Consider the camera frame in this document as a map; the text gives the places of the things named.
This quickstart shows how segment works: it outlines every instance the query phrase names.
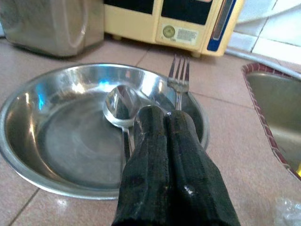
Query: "fork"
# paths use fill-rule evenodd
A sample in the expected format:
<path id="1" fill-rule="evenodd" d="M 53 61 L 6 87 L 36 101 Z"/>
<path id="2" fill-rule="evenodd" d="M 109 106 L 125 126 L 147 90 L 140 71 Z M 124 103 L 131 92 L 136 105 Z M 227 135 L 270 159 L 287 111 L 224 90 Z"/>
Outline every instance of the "fork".
<path id="1" fill-rule="evenodd" d="M 189 59 L 185 59 L 184 57 L 179 58 L 177 70 L 174 75 L 174 66 L 175 66 L 175 59 L 176 55 L 174 56 L 173 63 L 171 64 L 169 75 L 168 75 L 168 81 L 167 85 L 169 87 L 172 87 L 176 91 L 176 101 L 175 101 L 175 108 L 176 110 L 182 109 L 182 94 L 189 91 Z M 181 74 L 180 67 L 181 67 L 181 61 L 183 60 Z"/>

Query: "spoon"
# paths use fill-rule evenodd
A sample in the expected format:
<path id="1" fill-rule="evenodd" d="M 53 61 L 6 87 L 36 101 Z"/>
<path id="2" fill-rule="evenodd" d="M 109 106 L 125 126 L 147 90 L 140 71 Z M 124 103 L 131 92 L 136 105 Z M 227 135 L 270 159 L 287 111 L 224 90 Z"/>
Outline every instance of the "spoon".
<path id="1" fill-rule="evenodd" d="M 103 114 L 106 119 L 114 126 L 122 129 L 126 162 L 133 153 L 128 129 L 133 126 L 135 116 L 141 106 L 142 103 L 136 92 L 125 85 L 115 87 L 103 104 Z"/>

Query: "metal bowl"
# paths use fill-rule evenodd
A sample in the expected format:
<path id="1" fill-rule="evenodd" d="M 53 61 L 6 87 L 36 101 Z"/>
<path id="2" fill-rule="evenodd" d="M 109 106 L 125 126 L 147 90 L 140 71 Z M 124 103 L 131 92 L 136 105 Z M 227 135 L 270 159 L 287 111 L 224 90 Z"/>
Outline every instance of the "metal bowl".
<path id="1" fill-rule="evenodd" d="M 115 64 L 79 65 L 43 74 L 24 84 L 0 112 L 3 157 L 24 179 L 53 192 L 86 199 L 114 199 L 121 180 L 121 130 L 102 109 L 117 85 L 133 88 L 143 105 L 174 109 L 167 79 L 141 68 Z M 205 112 L 188 93 L 182 109 L 194 120 L 204 149 Z"/>

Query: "sticker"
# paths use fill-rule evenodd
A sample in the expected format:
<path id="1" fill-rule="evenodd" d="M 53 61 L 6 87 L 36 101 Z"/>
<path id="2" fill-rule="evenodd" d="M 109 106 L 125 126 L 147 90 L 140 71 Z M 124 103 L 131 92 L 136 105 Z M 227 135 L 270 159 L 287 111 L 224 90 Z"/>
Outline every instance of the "sticker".
<path id="1" fill-rule="evenodd" d="M 161 39 L 195 46 L 198 39 L 198 31 L 163 24 Z"/>

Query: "round sticker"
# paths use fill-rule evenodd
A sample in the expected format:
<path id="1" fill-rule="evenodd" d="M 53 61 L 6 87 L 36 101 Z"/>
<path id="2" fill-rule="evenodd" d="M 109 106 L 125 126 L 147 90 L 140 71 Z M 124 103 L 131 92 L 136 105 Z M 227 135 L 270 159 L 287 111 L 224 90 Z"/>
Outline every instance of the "round sticker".
<path id="1" fill-rule="evenodd" d="M 163 28 L 163 34 L 166 38 L 172 38 L 175 34 L 174 27 L 167 25 Z"/>

